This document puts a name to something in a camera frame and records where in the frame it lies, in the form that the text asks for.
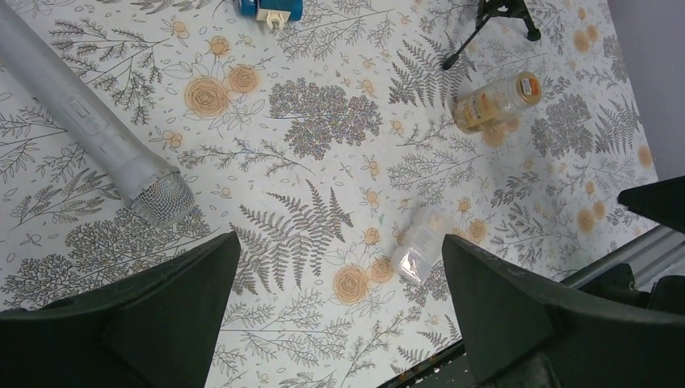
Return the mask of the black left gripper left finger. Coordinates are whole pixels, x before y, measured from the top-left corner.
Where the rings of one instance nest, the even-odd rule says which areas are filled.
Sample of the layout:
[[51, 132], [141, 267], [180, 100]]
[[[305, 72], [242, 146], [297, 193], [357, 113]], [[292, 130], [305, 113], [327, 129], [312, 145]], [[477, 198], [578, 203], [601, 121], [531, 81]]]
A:
[[3, 311], [2, 386], [204, 386], [240, 254], [224, 233], [110, 285]]

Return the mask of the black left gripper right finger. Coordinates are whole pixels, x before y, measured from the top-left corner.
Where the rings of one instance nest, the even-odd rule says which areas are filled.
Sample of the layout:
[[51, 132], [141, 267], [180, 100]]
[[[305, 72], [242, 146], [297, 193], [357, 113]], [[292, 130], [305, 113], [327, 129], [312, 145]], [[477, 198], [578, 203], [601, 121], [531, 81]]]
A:
[[604, 296], [455, 235], [443, 265], [470, 370], [483, 387], [681, 387], [684, 278]]

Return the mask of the clear weekly pill organizer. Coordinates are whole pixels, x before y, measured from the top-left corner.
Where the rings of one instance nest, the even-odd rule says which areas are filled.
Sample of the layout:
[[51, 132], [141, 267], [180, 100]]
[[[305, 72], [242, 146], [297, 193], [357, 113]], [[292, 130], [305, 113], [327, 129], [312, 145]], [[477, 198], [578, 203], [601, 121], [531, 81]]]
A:
[[455, 228], [455, 222], [437, 206], [421, 207], [391, 256], [394, 271], [416, 285], [424, 283], [442, 258], [445, 236]]

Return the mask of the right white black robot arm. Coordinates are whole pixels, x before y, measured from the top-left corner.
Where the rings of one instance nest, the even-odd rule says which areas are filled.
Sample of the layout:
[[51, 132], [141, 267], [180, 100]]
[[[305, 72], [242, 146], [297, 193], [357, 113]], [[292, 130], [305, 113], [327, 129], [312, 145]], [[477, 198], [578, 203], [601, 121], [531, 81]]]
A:
[[684, 176], [623, 190], [617, 201], [635, 214], [684, 233]]

